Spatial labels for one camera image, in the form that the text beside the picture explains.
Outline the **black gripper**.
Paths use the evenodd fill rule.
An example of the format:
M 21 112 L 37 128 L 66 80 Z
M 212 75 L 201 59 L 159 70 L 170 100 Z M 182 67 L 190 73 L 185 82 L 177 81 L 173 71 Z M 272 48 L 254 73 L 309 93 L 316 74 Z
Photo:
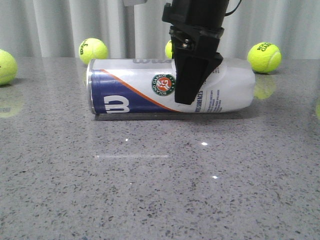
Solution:
M 165 4 L 162 21 L 172 24 L 169 33 L 176 68 L 176 103 L 191 105 L 205 80 L 222 63 L 217 49 L 228 5 L 228 0 L 173 0 Z

